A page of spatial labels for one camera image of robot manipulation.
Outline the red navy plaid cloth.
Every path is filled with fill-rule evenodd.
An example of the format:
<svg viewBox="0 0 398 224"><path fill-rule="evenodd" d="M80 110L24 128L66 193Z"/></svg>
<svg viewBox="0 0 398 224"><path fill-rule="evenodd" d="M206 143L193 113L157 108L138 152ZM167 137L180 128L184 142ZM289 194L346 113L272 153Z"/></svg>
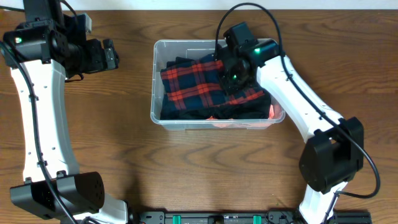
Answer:
<svg viewBox="0 0 398 224"><path fill-rule="evenodd" d="M227 95L220 86L224 71L220 60L211 54L192 62L181 63L160 71L167 99L175 110L194 110L216 106L240 105L268 95L260 87L250 87Z"/></svg>

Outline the black cloth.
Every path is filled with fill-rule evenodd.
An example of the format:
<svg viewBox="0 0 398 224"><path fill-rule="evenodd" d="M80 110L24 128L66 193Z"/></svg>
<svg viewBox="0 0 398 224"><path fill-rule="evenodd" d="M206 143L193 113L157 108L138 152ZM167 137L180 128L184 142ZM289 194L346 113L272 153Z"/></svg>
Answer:
<svg viewBox="0 0 398 224"><path fill-rule="evenodd" d="M190 59L190 58L176 57L175 60L168 61L166 63L166 67L169 68L169 67L181 64L181 63L187 63L187 62L192 62L192 61L193 61L193 59Z"/></svg>
<svg viewBox="0 0 398 224"><path fill-rule="evenodd" d="M174 104L164 97L161 120L203 120L203 119L270 119L271 96L260 96L240 105L216 106L194 110L175 110Z"/></svg>

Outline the pink cloth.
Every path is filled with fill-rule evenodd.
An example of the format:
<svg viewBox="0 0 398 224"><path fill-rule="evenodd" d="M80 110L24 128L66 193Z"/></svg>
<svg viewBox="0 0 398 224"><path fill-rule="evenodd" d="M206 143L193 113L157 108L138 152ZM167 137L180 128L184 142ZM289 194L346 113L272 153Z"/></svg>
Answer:
<svg viewBox="0 0 398 224"><path fill-rule="evenodd" d="M279 118L282 108L280 106L270 105L269 118ZM217 128L247 128L247 129L266 129L270 123L249 123L249 124L232 124L232 123L214 123L213 126Z"/></svg>

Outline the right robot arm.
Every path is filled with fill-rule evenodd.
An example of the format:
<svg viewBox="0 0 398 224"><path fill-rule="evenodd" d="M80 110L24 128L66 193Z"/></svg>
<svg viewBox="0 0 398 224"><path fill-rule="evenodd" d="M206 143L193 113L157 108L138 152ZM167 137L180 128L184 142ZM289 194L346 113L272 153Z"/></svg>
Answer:
<svg viewBox="0 0 398 224"><path fill-rule="evenodd" d="M344 119L326 105L295 71L278 42L258 40L244 22L223 37L226 46L218 46L216 54L226 67L222 87L236 93L259 85L279 102L305 142L299 169L307 188L295 221L368 222L366 215L334 211L343 189L363 168L364 128L359 119Z"/></svg>

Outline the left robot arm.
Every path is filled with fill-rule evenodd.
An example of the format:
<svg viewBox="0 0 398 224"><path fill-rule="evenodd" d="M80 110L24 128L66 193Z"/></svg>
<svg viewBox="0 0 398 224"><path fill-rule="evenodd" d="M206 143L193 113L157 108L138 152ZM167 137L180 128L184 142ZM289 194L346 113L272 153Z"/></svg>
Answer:
<svg viewBox="0 0 398 224"><path fill-rule="evenodd" d="M25 0L25 21L6 32L1 52L16 85L25 139L24 183L11 202L44 220L130 223L128 204L108 195L99 173L80 171L70 143L65 84L117 69L110 39L87 39L91 18L62 12L63 1Z"/></svg>

